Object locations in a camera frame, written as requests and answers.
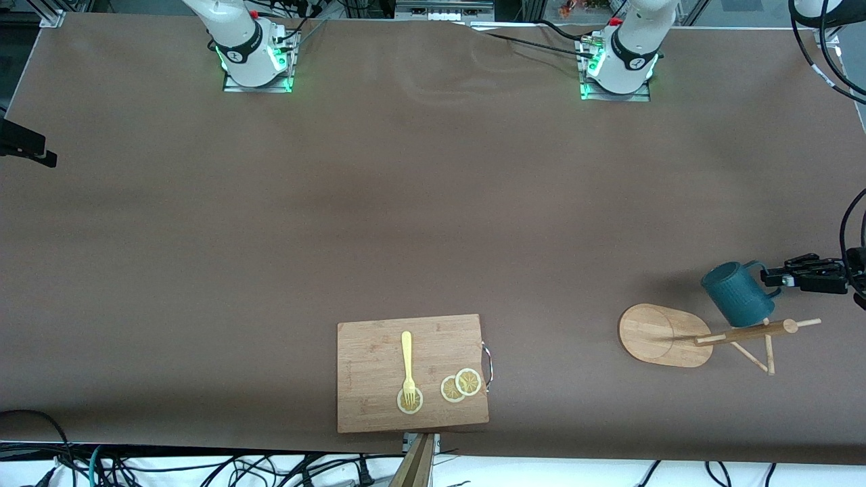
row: metal clamp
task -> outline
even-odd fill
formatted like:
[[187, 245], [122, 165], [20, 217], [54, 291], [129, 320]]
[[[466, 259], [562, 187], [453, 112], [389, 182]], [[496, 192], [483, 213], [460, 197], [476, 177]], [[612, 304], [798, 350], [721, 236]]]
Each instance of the metal clamp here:
[[481, 350], [487, 354], [488, 357], [488, 372], [490, 375], [490, 379], [485, 382], [484, 386], [486, 387], [485, 391], [490, 392], [490, 384], [493, 382], [493, 355], [490, 354], [490, 349], [484, 343], [484, 340], [481, 341]]

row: teal cable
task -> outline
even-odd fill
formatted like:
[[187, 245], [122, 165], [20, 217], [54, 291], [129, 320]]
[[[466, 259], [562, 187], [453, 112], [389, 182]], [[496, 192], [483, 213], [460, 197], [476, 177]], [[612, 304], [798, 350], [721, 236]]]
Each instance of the teal cable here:
[[90, 480], [90, 487], [96, 487], [96, 458], [99, 456], [100, 448], [102, 445], [94, 448], [94, 454], [90, 456], [90, 465], [87, 468], [87, 479]]

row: white floor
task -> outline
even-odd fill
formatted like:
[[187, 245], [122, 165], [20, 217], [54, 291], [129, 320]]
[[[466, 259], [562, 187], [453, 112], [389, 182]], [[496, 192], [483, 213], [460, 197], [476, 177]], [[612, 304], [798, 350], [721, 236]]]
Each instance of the white floor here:
[[[321, 462], [333, 458], [356, 458], [355, 456], [326, 457]], [[227, 457], [197, 458], [141, 458], [130, 460], [131, 466], [140, 468], [173, 468], [186, 465], [214, 464]], [[278, 470], [288, 470], [301, 457], [275, 457]], [[592, 486], [592, 487], [634, 487], [638, 485], [650, 461], [638, 460], [569, 460], [550, 458], [484, 458], [436, 457], [433, 487], [451, 487], [469, 481], [468, 487], [534, 487], [534, 486]], [[52, 461], [6, 462], [0, 463], [0, 487], [22, 487], [34, 485], [53, 466]], [[391, 476], [399, 465], [399, 458], [369, 460], [368, 465], [373, 478]], [[763, 487], [768, 464], [726, 463], [733, 487]], [[198, 487], [213, 469], [180, 471], [172, 473], [138, 473], [137, 478], [144, 487]], [[224, 487], [229, 484], [231, 469], [223, 471], [211, 484]], [[717, 466], [717, 477], [724, 478]], [[272, 477], [264, 474], [270, 484]], [[79, 475], [78, 485], [88, 486], [87, 479]], [[300, 479], [288, 484], [294, 487]], [[313, 478], [316, 487], [347, 487], [357, 482], [357, 471], [351, 464], [339, 467]], [[56, 472], [51, 487], [72, 485], [71, 473], [60, 468]], [[246, 476], [237, 487], [260, 487], [260, 478]], [[715, 487], [716, 483], [704, 471], [703, 462], [662, 461], [647, 487]], [[812, 464], [780, 464], [772, 476], [771, 486], [775, 487], [834, 487], [866, 485], [866, 467]]]

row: mug handle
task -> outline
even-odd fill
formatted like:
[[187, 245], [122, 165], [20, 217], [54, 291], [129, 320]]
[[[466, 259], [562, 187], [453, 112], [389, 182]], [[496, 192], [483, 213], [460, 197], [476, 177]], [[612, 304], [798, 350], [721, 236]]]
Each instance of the mug handle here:
[[[743, 268], [748, 269], [748, 268], [752, 267], [753, 265], [759, 265], [766, 272], [766, 266], [761, 261], [749, 261], [749, 262], [743, 264]], [[781, 294], [781, 292], [782, 292], [782, 288], [776, 288], [776, 290], [773, 291], [772, 293], [766, 293], [766, 297], [773, 299], [774, 297]]]

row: table surface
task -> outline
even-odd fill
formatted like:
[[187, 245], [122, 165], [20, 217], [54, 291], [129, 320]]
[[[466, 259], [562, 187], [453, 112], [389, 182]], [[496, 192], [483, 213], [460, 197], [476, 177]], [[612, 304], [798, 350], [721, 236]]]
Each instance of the table surface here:
[[775, 343], [775, 377], [617, 340], [639, 302], [722, 330], [698, 284], [718, 263], [837, 255], [866, 138], [790, 32], [674, 30], [628, 104], [580, 100], [568, 55], [450, 23], [328, 23], [278, 95], [220, 92], [207, 40], [195, 17], [42, 31], [9, 118], [60, 163], [0, 166], [3, 409], [73, 441], [395, 451], [336, 432], [336, 324], [477, 313], [490, 422], [443, 449], [866, 458], [850, 296], [778, 299], [824, 324]]

